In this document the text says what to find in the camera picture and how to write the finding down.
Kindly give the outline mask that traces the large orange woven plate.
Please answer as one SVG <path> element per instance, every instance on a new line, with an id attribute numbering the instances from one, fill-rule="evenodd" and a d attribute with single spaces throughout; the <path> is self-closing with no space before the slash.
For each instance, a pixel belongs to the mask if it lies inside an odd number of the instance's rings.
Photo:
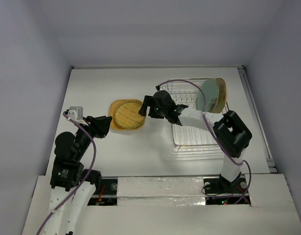
<path id="1" fill-rule="evenodd" d="M 142 102 L 137 99 L 119 99 L 109 107 L 109 116 L 113 118 L 110 128 L 116 131 L 133 131 L 140 129 L 145 117 L 139 114 Z"/>

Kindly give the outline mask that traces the teal floral ceramic plate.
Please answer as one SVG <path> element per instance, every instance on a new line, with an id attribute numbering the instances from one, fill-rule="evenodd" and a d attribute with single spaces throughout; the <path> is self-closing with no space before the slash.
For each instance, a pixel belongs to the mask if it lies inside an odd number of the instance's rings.
<path id="1" fill-rule="evenodd" d="M 201 92 L 197 93 L 196 98 L 196 109 L 205 112 L 210 112 L 215 109 L 219 96 L 219 88 L 215 79 L 207 79 L 203 82 L 200 89 L 203 91 L 204 95 Z"/>

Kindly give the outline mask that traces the beige floral ceramic plate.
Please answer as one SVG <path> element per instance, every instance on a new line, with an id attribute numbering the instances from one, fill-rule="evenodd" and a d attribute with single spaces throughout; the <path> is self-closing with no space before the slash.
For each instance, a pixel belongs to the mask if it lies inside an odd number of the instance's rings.
<path id="1" fill-rule="evenodd" d="M 220 113 L 223 111 L 227 103 L 227 84 L 222 78 L 216 78 L 215 81 L 218 85 L 219 94 L 213 113 Z"/>

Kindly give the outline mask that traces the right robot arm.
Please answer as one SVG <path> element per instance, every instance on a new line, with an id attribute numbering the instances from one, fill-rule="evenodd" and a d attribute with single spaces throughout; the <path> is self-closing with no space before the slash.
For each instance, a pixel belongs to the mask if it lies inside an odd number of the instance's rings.
<path id="1" fill-rule="evenodd" d="M 252 139 L 252 133 L 236 112 L 229 110 L 225 114 L 214 114 L 177 105 L 170 94 L 162 90 L 144 97 L 139 114 L 209 131 L 224 152 L 218 185 L 222 191 L 233 191 L 241 176 L 244 152 Z"/>

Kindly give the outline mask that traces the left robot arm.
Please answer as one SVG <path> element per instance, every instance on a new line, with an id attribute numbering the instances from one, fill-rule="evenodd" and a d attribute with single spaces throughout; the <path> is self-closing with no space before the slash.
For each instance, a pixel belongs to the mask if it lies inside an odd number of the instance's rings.
<path id="1" fill-rule="evenodd" d="M 74 110 L 63 116 L 77 128 L 75 134 L 63 132 L 55 139 L 55 159 L 50 179 L 48 216 L 39 227 L 39 235 L 74 235 L 85 208 L 94 193 L 102 188 L 100 171 L 81 163 L 88 147 L 97 153 L 95 138 L 107 136 L 112 117 L 78 117 Z"/>

